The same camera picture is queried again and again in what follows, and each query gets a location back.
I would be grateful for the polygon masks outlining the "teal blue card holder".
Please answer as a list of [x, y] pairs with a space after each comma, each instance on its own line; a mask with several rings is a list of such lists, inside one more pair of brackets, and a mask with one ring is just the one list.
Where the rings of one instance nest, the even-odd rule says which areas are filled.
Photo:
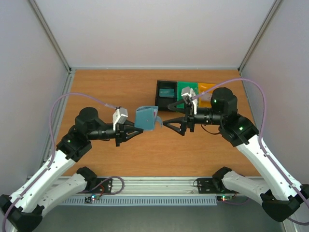
[[158, 113], [156, 119], [154, 119], [154, 108], [158, 109], [158, 106], [141, 106], [136, 109], [134, 123], [136, 128], [143, 129], [144, 131], [153, 131], [157, 122], [160, 127], [163, 127], [163, 121]]

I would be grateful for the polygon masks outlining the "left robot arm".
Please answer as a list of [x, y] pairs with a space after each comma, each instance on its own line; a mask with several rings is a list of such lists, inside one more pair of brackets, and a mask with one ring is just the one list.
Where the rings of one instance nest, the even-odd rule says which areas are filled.
[[18, 232], [32, 232], [43, 217], [66, 198], [76, 193], [93, 192], [99, 185], [97, 175], [82, 167], [56, 187], [53, 183], [74, 166], [91, 148], [92, 140], [115, 140], [116, 146], [143, 133], [127, 119], [127, 110], [118, 107], [112, 123], [105, 123], [97, 109], [86, 107], [75, 118], [75, 124], [57, 144], [46, 163], [11, 195], [1, 195], [0, 210], [4, 214], [2, 230], [10, 222]]

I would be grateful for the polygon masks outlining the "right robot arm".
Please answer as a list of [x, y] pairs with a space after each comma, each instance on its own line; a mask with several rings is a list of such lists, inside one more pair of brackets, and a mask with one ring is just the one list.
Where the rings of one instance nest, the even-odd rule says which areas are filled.
[[259, 184], [222, 167], [212, 176], [218, 192], [234, 191], [259, 203], [275, 221], [289, 219], [309, 198], [309, 186], [293, 178], [266, 146], [260, 131], [246, 117], [238, 113], [238, 99], [226, 87], [212, 92], [211, 107], [200, 108], [195, 93], [183, 88], [182, 99], [168, 105], [168, 109], [184, 116], [169, 119], [163, 125], [184, 136], [186, 130], [193, 132], [195, 125], [217, 125], [219, 134], [240, 151], [263, 177]]

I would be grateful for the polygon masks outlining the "white card in yellow bin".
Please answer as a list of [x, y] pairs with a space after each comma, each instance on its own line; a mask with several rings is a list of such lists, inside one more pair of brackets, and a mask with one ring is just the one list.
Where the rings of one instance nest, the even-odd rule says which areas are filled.
[[205, 93], [203, 94], [201, 97], [199, 97], [199, 99], [202, 101], [202, 102], [210, 102], [211, 101], [211, 98], [212, 98], [212, 93]]

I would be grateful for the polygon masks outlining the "black storage bin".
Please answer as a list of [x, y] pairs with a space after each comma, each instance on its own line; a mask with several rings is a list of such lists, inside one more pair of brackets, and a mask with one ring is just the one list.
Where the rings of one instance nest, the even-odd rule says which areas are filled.
[[155, 106], [159, 111], [169, 111], [168, 105], [177, 101], [177, 82], [158, 80], [156, 83]]

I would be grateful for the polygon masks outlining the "green storage bin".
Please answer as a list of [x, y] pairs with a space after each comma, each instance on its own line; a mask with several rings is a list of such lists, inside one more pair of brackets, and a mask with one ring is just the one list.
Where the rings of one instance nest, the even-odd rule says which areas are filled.
[[191, 96], [192, 91], [198, 93], [197, 82], [177, 82], [177, 101], [183, 100], [183, 96]]

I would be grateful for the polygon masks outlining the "yellow storage bin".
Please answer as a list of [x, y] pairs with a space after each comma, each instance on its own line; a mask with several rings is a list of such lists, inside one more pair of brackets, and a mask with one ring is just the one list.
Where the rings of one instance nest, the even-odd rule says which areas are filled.
[[[209, 83], [198, 83], [198, 94], [201, 92], [204, 92], [211, 87], [214, 87], [215, 84], [209, 84]], [[212, 90], [207, 92], [206, 94], [202, 95], [198, 99], [198, 106], [201, 108], [210, 108], [211, 107], [211, 97], [212, 97]]]

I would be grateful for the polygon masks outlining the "left small circuit board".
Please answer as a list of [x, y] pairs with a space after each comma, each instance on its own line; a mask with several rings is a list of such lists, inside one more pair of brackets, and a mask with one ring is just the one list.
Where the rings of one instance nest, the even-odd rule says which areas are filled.
[[92, 195], [84, 198], [84, 203], [91, 203], [98, 201], [100, 199], [99, 195]]

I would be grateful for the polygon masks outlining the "small circuit board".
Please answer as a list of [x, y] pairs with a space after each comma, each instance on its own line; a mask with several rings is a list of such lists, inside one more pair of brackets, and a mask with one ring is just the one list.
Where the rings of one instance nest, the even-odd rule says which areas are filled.
[[92, 195], [84, 198], [84, 203], [91, 203], [98, 201], [100, 199], [99, 195]]
[[234, 196], [226, 196], [226, 195], [217, 196], [217, 200], [220, 202], [231, 201], [233, 199], [234, 199]]

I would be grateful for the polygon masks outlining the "right small circuit board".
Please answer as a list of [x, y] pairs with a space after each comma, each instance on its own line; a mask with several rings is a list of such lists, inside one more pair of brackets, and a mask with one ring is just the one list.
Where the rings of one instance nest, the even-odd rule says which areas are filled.
[[226, 195], [217, 196], [217, 200], [220, 202], [231, 201], [233, 199], [234, 199], [234, 196], [226, 196]]

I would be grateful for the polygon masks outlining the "aluminium front rail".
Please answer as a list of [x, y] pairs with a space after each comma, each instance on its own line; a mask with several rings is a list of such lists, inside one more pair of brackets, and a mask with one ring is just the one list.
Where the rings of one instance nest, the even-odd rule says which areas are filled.
[[[66, 182], [70, 177], [61, 176], [56, 180], [48, 190], [57, 187], [58, 185]], [[116, 194], [116, 196], [220, 196], [219, 194], [199, 194], [196, 187], [194, 187], [194, 181], [197, 178], [210, 178], [210, 177], [199, 177], [199, 176], [185, 176], [185, 177], [176, 177], [176, 176], [164, 176], [164, 177], [155, 177], [155, 176], [123, 176], [121, 177], [124, 180], [124, 189]], [[266, 181], [259, 176], [248, 176], [257, 186], [258, 190], [266, 190], [267, 183]], [[122, 182], [117, 179], [112, 179], [112, 189], [111, 193], [115, 193], [121, 189]], [[73, 194], [73, 196], [79, 195], [89, 195], [90, 193], [84, 194]]]

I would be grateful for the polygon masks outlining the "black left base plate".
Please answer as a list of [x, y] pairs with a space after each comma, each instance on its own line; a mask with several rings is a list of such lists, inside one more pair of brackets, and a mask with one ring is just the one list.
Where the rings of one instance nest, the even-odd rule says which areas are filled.
[[89, 184], [86, 185], [85, 190], [79, 193], [111, 193], [112, 189], [112, 178], [96, 178], [91, 180]]

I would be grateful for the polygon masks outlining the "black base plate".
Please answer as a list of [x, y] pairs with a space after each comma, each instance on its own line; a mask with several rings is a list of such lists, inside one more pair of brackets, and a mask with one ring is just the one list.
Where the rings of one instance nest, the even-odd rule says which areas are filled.
[[112, 189], [112, 178], [96, 178], [91, 180], [89, 184], [86, 185], [85, 190], [79, 193], [111, 193]]
[[218, 184], [212, 178], [197, 178], [194, 181], [194, 187], [197, 188], [199, 194], [234, 194], [233, 190], [228, 190], [222, 184]]

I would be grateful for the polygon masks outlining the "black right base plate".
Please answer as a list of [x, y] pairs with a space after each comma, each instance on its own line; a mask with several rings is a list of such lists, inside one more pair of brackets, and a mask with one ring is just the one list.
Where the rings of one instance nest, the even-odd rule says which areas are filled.
[[228, 190], [222, 184], [218, 184], [212, 178], [197, 178], [194, 181], [194, 187], [197, 188], [199, 194], [234, 194], [233, 190]]

